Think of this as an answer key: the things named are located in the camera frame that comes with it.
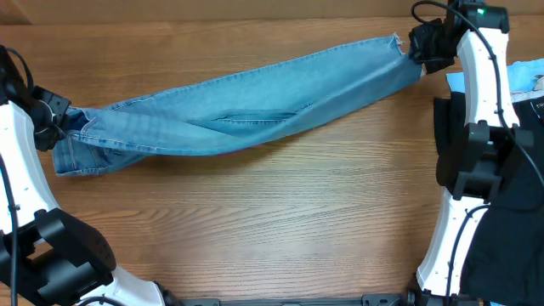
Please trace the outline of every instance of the blue jeans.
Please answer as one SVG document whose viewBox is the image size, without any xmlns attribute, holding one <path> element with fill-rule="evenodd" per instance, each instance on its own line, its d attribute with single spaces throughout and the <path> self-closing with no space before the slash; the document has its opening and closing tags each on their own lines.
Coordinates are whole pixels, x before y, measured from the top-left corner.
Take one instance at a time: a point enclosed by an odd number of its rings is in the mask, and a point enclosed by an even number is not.
<svg viewBox="0 0 544 306">
<path fill-rule="evenodd" d="M 212 156 L 318 127 L 419 80 L 422 67 L 398 44 L 378 37 L 101 110 L 70 108 L 55 171 L 111 173 L 149 155 Z"/>
<path fill-rule="evenodd" d="M 533 90 L 536 81 L 544 75 L 544 59 L 515 62 L 507 68 L 511 93 L 524 93 Z M 462 72 L 446 75 L 452 92 L 465 92 L 465 76 Z"/>
</svg>

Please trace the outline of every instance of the jeans seam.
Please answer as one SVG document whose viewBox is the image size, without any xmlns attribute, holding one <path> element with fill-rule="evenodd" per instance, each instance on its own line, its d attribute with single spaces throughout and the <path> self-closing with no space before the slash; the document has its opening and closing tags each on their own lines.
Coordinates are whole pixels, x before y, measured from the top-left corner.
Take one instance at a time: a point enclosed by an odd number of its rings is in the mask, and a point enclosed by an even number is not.
<svg viewBox="0 0 544 306">
<path fill-rule="evenodd" d="M 171 92 L 174 92 L 176 90 L 178 90 L 179 88 L 172 88 L 172 89 L 168 89 L 168 90 L 165 90 L 161 93 L 156 93 L 154 95 L 151 95 L 150 97 L 147 97 L 145 99 L 137 99 L 137 100 L 133 100 L 133 101 L 130 101 L 129 103 L 125 103 L 124 105 L 118 105 L 117 107 L 114 107 L 112 108 L 110 111 L 117 111 L 125 106 L 129 106 L 129 105 L 132 105 L 134 103 L 138 103 L 138 102 L 145 102 L 147 100 L 151 100 L 151 99 L 154 99 L 154 98 L 160 98 L 161 96 L 165 95 L 165 94 L 170 94 Z"/>
<path fill-rule="evenodd" d="M 81 133 L 85 133 L 87 132 L 87 130 L 89 130 L 94 124 L 96 124 L 96 122 L 98 122 L 98 117 L 94 117 L 93 119 L 91 119 L 90 122 L 87 122 L 81 129 Z"/>
<path fill-rule="evenodd" d="M 68 140 L 68 151 L 70 152 L 70 159 L 71 159 L 71 166 L 73 169 L 77 169 L 76 168 L 76 158 L 74 157 L 74 149 L 72 147 L 72 144 L 71 144 L 71 139 L 67 139 Z"/>
<path fill-rule="evenodd" d="M 104 166 L 104 167 L 93 167 L 90 169 L 80 169 L 80 170 L 73 170 L 73 171 L 66 171 L 64 173 L 59 174 L 87 174 L 87 173 L 97 173 L 98 171 L 102 170 L 108 170 L 111 168 L 111 166 Z"/>
<path fill-rule="evenodd" d="M 151 149 L 151 150 L 157 150 L 157 149 L 168 150 L 168 148 L 164 148 L 164 147 L 149 146 L 149 145 L 145 145 L 145 144 L 135 144 L 135 143 L 130 143 L 130 142 L 121 141 L 121 140 L 100 138 L 100 137 L 94 137 L 94 136 L 88 136 L 88 135 L 81 135 L 80 133 L 74 133 L 74 134 L 71 135 L 71 137 L 76 141 L 77 141 L 77 138 L 94 139 L 94 140 L 98 140 L 98 141 L 100 141 L 100 140 L 110 141 L 112 143 L 117 143 L 117 144 L 121 144 L 121 145 L 131 145 L 131 146 L 134 146 L 134 147 L 141 147 L 141 148 L 146 148 L 146 149 Z"/>
<path fill-rule="evenodd" d="M 96 150 L 94 150 L 93 148 L 91 148 L 91 145 L 90 144 L 87 144 L 87 147 L 88 147 L 88 150 L 91 151 L 91 155 L 93 156 L 93 159 L 94 159 L 94 165 L 96 167 L 99 166 L 99 157 L 96 156 Z"/>
<path fill-rule="evenodd" d="M 226 123 L 234 123 L 234 124 L 252 124 L 252 125 L 267 125 L 267 124 L 277 124 L 277 123 L 283 123 L 286 121 L 286 119 L 281 120 L 233 120 L 233 119 L 216 119 L 215 122 L 226 122 Z"/>
</svg>

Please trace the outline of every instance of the jeans pocket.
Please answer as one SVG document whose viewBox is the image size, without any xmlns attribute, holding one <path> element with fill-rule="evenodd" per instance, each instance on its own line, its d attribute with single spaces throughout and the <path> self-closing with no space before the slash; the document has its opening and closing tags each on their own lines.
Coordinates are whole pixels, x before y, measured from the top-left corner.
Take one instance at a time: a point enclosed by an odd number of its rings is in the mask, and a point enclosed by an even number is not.
<svg viewBox="0 0 544 306">
<path fill-rule="evenodd" d="M 296 113 L 282 110 L 228 110 L 207 119 L 187 122 L 231 136 L 247 137 L 262 133 L 295 115 Z"/>
</svg>

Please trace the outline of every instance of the wood grain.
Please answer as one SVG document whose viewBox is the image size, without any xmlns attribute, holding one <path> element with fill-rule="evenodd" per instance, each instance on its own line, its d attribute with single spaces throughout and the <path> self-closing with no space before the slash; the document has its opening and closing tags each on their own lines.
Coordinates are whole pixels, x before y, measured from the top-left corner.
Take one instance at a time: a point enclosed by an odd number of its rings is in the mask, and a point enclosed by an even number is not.
<svg viewBox="0 0 544 306">
<path fill-rule="evenodd" d="M 0 25 L 28 25 L 29 23 L 16 0 L 0 0 Z"/>
<path fill-rule="evenodd" d="M 4 0 L 18 3 L 33 25 L 150 21 L 408 17 L 417 0 Z M 536 0 L 487 0 L 511 15 L 544 14 Z M 444 14 L 421 6 L 420 14 Z"/>
<path fill-rule="evenodd" d="M 539 16 L 511 20 L 508 61 L 544 57 Z M 3 26 L 37 84 L 100 107 L 399 33 L 409 18 Z M 58 202 L 100 230 L 117 262 L 180 298 L 357 297 L 403 290 L 439 210 L 433 97 L 444 72 L 340 120 L 214 157 L 157 156 L 58 178 Z M 8 304 L 8 290 L 0 290 Z"/>
</svg>

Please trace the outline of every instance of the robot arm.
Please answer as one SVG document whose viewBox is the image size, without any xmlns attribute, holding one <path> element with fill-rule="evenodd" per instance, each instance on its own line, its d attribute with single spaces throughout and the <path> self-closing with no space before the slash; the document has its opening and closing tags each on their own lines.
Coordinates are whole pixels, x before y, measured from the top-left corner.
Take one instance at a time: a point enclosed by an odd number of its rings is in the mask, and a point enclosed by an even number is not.
<svg viewBox="0 0 544 306">
<path fill-rule="evenodd" d="M 486 7 L 483 1 L 450 1 L 451 5 L 479 28 L 497 57 L 502 80 L 502 110 L 507 126 L 502 126 L 497 111 L 496 70 L 489 51 L 478 35 L 450 12 L 444 24 L 441 20 L 433 20 L 432 25 L 415 28 L 410 34 L 414 60 L 424 64 L 428 73 L 433 73 L 452 65 L 453 56 L 458 56 L 466 89 L 465 128 L 440 154 L 437 164 L 437 181 L 444 186 L 444 190 L 431 245 L 416 272 L 420 301 L 430 296 L 442 300 L 447 295 L 451 264 L 450 292 L 460 294 L 462 267 L 479 221 L 487 209 L 473 214 L 462 231 L 455 260 L 450 263 L 463 220 L 474 208 L 490 205 L 490 201 L 507 188 L 523 160 L 513 145 L 513 139 L 504 137 L 506 129 L 511 128 L 515 132 L 525 149 L 532 146 L 532 134 L 518 129 L 519 119 L 510 98 L 506 64 L 509 30 L 506 10 Z"/>
<path fill-rule="evenodd" d="M 0 46 L 0 155 L 18 208 L 18 289 L 38 306 L 86 303 L 109 298 L 123 306 L 179 306 L 158 284 L 140 280 L 116 266 L 105 238 L 94 228 L 60 210 L 37 156 L 52 149 L 70 101 L 35 87 L 28 90 L 4 47 Z M 0 180 L 0 189 L 5 190 Z M 0 281 L 10 286 L 12 222 L 7 196 L 0 195 Z M 52 248 L 29 259 L 35 246 Z"/>
</svg>

